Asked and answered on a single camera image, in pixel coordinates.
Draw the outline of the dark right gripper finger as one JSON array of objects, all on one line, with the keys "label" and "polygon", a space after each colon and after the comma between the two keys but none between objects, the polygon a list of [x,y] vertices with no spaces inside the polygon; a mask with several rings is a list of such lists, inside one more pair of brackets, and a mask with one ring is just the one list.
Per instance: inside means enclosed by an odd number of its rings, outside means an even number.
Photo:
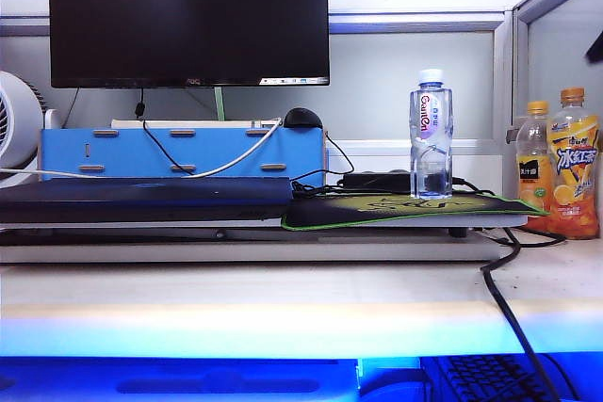
[{"label": "dark right gripper finger", "polygon": [[598,35],[588,48],[585,58],[589,63],[601,63],[603,61],[603,32]]}]

